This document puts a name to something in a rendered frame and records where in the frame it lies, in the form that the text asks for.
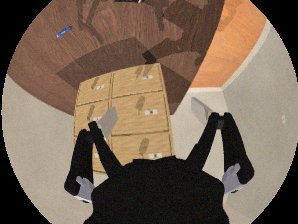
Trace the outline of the light wooden drawer front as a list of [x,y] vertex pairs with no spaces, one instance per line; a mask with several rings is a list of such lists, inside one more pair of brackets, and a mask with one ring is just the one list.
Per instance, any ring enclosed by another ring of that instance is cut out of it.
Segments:
[[112,98],[146,94],[146,92],[162,92],[158,65],[114,72]]
[[111,77],[110,73],[81,83],[77,106],[109,100]]
[[114,106],[119,120],[112,135],[145,135],[168,130],[163,93],[115,100],[111,107]]
[[[105,140],[106,143],[108,144],[109,146],[109,139]],[[109,146],[110,147],[110,146]],[[102,164],[101,164],[101,161],[99,159],[99,154],[97,152],[97,149],[96,149],[96,146],[95,144],[93,143],[93,154],[92,154],[92,163],[93,163],[93,170],[97,170],[97,171],[103,171],[105,172]]]
[[[140,138],[112,139],[113,153],[122,166],[133,159],[156,160],[171,156],[169,134]],[[137,154],[137,155],[136,155]]]
[[109,102],[94,104],[76,109],[75,116],[75,135],[77,136],[82,129],[89,131],[88,123],[101,119],[101,117],[109,110]]

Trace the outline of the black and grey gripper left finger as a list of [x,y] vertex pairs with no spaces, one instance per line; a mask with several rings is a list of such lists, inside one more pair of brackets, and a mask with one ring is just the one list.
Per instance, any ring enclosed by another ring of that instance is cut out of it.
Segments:
[[140,187],[124,169],[105,141],[117,121],[118,115],[114,106],[97,123],[96,121],[88,123],[90,131],[82,129],[78,134],[64,188],[84,203],[92,203],[91,193],[95,188],[92,163],[93,143],[116,192],[129,201],[134,201],[141,196]]

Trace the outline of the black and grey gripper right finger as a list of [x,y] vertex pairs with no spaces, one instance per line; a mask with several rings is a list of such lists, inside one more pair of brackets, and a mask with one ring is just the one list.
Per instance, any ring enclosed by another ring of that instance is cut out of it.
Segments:
[[213,112],[196,97],[191,97],[191,112],[205,129],[183,165],[168,181],[168,195],[174,199],[181,199],[189,193],[205,165],[217,129],[221,129],[223,142],[224,175],[222,183],[225,188],[224,195],[236,193],[253,178],[254,168],[246,155],[233,116],[229,112],[225,112],[224,116],[219,116],[219,113]]

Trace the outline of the tan wooden chest of drawers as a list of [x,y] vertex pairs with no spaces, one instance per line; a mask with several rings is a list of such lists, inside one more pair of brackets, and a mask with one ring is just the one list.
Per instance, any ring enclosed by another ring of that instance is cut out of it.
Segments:
[[[139,95],[126,96],[126,97],[115,98],[115,99],[112,98],[114,72],[118,72],[118,71],[122,71],[122,70],[127,70],[127,69],[131,69],[131,68],[142,67],[142,66],[149,66],[149,65],[158,65],[159,66],[160,78],[161,78],[161,84],[162,84],[162,92],[153,92],[153,93],[139,94]],[[91,104],[87,104],[87,105],[83,105],[83,106],[79,106],[78,107],[77,106],[77,101],[78,101],[78,95],[79,95],[81,83],[84,83],[86,81],[89,81],[89,80],[92,80],[94,78],[97,78],[97,77],[100,77],[100,76],[103,76],[103,75],[107,75],[107,74],[110,74],[110,73],[112,74],[112,77],[111,77],[109,100],[95,102],[95,103],[91,103]],[[155,133],[155,134],[134,135],[134,136],[118,136],[118,137],[116,137],[117,135],[112,135],[112,131],[111,131],[111,133],[110,133],[110,135],[109,135],[109,137],[107,139],[109,139],[109,146],[110,146],[111,151],[113,151],[113,148],[112,148],[112,139],[140,138],[140,137],[151,137],[151,136],[160,136],[160,135],[168,135],[169,134],[169,142],[170,142],[170,148],[171,148],[171,155],[175,155],[175,153],[174,153],[174,144],[173,144],[173,135],[172,135],[172,127],[171,127],[171,120],[170,120],[170,113],[169,113],[167,95],[166,95],[166,90],[165,90],[165,85],[164,85],[164,80],[163,80],[163,75],[162,75],[162,70],[161,70],[160,63],[135,66],[135,67],[130,67],[130,68],[125,68],[125,69],[113,71],[113,72],[110,72],[110,73],[106,73],[106,74],[103,74],[103,75],[100,75],[100,76],[97,76],[97,77],[88,79],[86,81],[81,82],[80,85],[79,85],[77,99],[76,99],[76,105],[75,105],[75,112],[74,112],[74,124],[73,124],[73,143],[74,143],[74,147],[75,147],[75,139],[77,139],[77,136],[75,135],[75,116],[76,116],[76,109],[77,108],[81,108],[81,107],[85,107],[85,106],[90,106],[90,105],[94,105],[94,104],[99,104],[99,103],[104,103],[104,102],[109,102],[109,109],[110,109],[111,108],[111,105],[112,105],[112,101],[115,101],[115,100],[126,99],[126,98],[133,98],[133,97],[139,97],[139,96],[146,96],[146,95],[162,94],[163,93],[164,103],[165,103],[165,110],[166,110],[166,116],[167,116],[167,123],[168,123],[168,131],[169,132],[167,131],[167,132]]]

